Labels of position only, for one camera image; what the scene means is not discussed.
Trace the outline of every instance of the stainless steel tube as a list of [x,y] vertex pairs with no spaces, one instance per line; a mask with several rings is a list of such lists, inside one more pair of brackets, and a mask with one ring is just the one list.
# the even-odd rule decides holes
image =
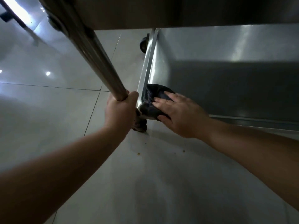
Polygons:
[[115,99],[125,100],[128,96],[125,87],[94,31],[83,24],[72,0],[39,1],[49,15],[50,24],[72,41]]

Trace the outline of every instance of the metal cart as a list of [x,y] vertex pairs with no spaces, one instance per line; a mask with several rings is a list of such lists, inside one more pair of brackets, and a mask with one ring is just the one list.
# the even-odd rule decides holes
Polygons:
[[158,83],[213,118],[299,130],[299,0],[39,1],[118,101],[127,92],[94,30],[154,28],[141,45],[138,106],[144,85]]

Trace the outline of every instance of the cloth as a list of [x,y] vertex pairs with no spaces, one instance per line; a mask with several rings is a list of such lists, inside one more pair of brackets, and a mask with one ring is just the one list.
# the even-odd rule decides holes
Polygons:
[[155,97],[163,98],[166,100],[172,101],[172,99],[167,96],[164,91],[175,93],[171,89],[166,86],[161,86],[159,84],[147,84],[145,86],[145,93],[143,96],[143,103],[141,104],[139,110],[142,114],[153,117],[156,120],[159,115],[166,116],[170,118],[167,114],[163,113],[159,109],[157,109],[152,103],[154,102]]

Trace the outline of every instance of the person's left arm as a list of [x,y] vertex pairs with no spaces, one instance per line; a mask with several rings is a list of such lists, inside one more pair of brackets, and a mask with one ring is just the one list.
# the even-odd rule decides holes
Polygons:
[[111,95],[98,132],[0,174],[0,223],[44,223],[124,140],[138,93],[118,102]]

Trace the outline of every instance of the tile floor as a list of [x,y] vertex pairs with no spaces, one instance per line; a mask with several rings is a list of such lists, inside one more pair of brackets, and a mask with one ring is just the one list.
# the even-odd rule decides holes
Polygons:
[[[17,1],[33,19],[35,35],[0,21],[1,170],[96,131],[108,96],[39,3]],[[139,41],[149,31],[96,32],[129,90],[137,89],[144,58]],[[149,121],[146,134],[131,131],[46,223],[182,222],[295,224],[299,213],[236,162]]]

